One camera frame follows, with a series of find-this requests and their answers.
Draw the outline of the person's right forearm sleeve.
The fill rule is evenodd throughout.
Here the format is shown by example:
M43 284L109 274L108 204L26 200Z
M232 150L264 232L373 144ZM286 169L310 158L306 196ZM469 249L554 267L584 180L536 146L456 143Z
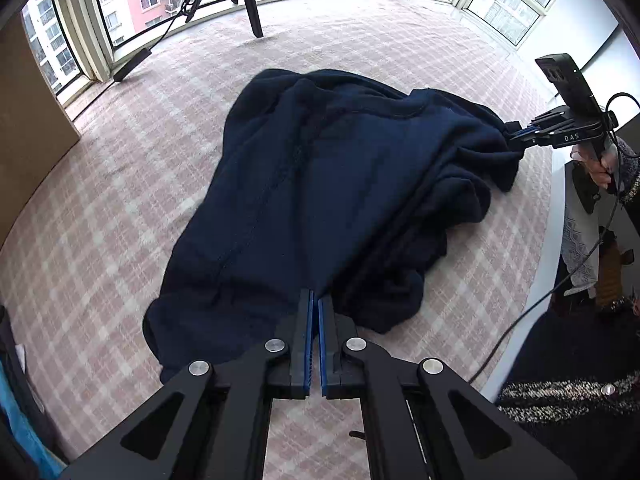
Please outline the person's right forearm sleeve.
M623 140L618 140L620 167L620 201L637 233L640 233L639 155Z

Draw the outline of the person's right hand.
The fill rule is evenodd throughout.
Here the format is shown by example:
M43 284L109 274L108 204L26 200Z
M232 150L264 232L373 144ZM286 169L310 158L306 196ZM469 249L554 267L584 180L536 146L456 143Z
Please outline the person's right hand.
M606 190L613 183L617 169L617 150L614 146L597 155L590 143L576 144L570 152L570 157L584 167L599 188Z

